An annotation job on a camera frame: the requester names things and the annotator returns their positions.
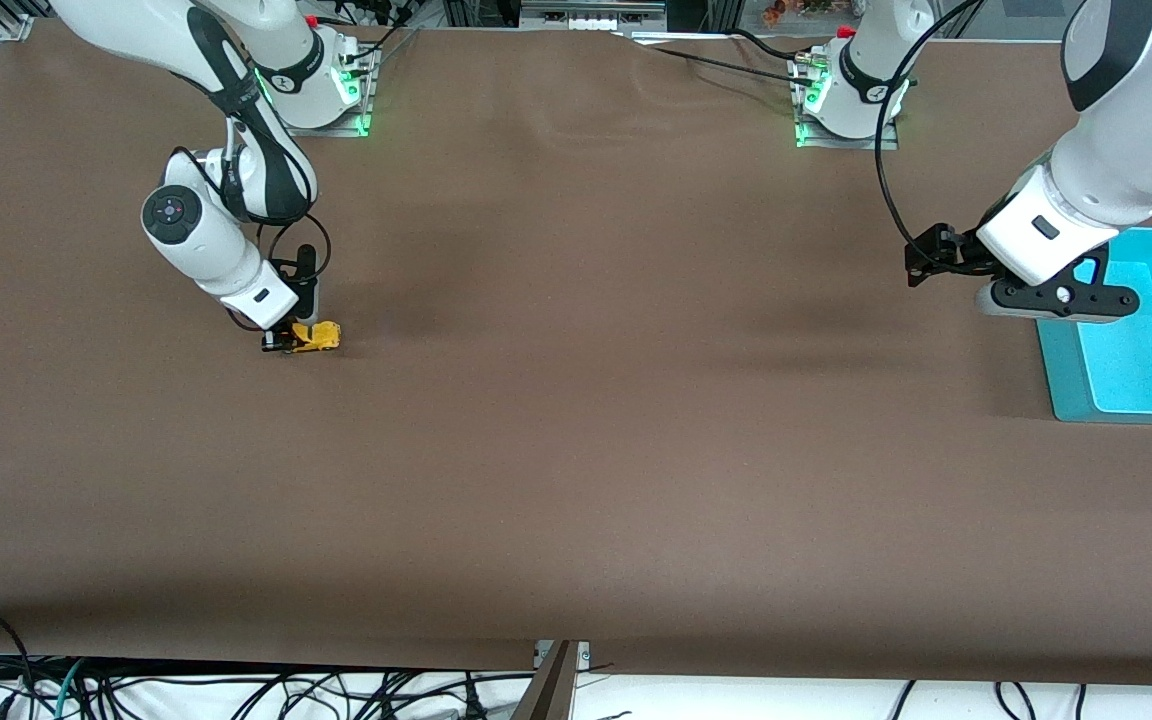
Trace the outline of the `brown table cover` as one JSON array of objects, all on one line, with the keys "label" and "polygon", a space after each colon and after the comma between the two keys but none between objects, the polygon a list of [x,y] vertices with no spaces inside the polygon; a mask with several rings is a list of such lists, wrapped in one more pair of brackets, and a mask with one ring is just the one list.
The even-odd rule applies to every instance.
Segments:
[{"label": "brown table cover", "polygon": [[50,655],[1152,683],[1152,427],[902,273],[867,156],[613,35],[422,31],[303,138],[335,351],[141,232],[160,69],[0,47],[0,616]]}]

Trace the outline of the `orange red small objects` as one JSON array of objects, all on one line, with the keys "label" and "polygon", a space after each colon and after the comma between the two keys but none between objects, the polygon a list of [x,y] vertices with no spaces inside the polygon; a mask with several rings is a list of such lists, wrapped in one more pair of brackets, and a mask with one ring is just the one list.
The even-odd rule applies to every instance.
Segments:
[{"label": "orange red small objects", "polygon": [[761,10],[763,26],[780,26],[786,17],[817,18],[836,12],[836,0],[767,0]]}]

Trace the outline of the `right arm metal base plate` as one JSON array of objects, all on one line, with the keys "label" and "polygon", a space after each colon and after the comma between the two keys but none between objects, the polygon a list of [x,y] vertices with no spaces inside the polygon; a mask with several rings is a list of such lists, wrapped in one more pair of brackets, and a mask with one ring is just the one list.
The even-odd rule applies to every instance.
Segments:
[{"label": "right arm metal base plate", "polygon": [[351,36],[316,29],[324,44],[319,69],[300,83],[296,91],[273,91],[274,108],[293,135],[365,137],[370,132],[379,54],[362,54],[361,41]]}]

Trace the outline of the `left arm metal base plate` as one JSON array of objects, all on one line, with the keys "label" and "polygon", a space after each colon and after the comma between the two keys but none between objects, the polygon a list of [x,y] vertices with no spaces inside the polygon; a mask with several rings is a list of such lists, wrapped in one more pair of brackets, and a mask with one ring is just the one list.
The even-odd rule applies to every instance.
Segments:
[{"label": "left arm metal base plate", "polygon": [[832,40],[795,53],[786,61],[791,88],[796,145],[799,147],[873,149],[876,123],[888,85],[861,74],[855,81],[838,59],[846,41]]}]

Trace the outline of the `grey device box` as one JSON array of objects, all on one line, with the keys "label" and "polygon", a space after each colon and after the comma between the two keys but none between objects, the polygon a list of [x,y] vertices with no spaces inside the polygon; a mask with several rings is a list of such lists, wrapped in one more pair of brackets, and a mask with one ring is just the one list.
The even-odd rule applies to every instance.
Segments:
[{"label": "grey device box", "polygon": [[617,18],[616,32],[666,32],[666,0],[520,0],[521,29],[568,29],[570,15]]}]

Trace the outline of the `yellow beetle toy car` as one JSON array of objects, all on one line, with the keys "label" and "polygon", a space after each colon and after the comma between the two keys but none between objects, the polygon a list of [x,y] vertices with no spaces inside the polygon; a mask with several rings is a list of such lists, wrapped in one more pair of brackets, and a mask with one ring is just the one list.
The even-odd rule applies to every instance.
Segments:
[{"label": "yellow beetle toy car", "polygon": [[279,350],[285,354],[306,354],[335,350],[340,346],[338,323],[287,323],[276,333]]}]

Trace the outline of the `cyan plastic bin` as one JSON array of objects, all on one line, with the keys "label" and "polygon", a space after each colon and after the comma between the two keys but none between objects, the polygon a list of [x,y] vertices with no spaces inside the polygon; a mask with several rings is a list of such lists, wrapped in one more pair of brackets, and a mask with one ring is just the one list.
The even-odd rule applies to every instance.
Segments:
[{"label": "cyan plastic bin", "polygon": [[1152,228],[1108,243],[1106,281],[1140,297],[1117,323],[1037,320],[1053,414],[1059,420],[1152,424]]}]

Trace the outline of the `small silver post bracket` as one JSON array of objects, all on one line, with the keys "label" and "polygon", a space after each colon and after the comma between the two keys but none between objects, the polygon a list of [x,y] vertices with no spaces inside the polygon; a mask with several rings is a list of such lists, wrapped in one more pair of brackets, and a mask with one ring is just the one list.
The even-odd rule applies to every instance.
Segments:
[{"label": "small silver post bracket", "polygon": [[[571,646],[575,647],[577,653],[579,653],[579,660],[577,660],[577,670],[589,670],[591,667],[591,651],[590,644],[586,641],[573,641]],[[556,642],[545,639],[535,643],[535,652],[532,652],[532,667],[539,670],[541,665],[547,660],[550,651],[556,647]]]}]

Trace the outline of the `aluminium profile post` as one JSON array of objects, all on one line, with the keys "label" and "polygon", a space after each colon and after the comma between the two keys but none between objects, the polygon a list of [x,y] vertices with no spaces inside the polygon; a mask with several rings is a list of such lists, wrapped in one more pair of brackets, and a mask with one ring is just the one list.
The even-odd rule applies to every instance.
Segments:
[{"label": "aluminium profile post", "polygon": [[509,720],[570,720],[579,653],[573,641],[556,641],[547,660],[526,684]]}]

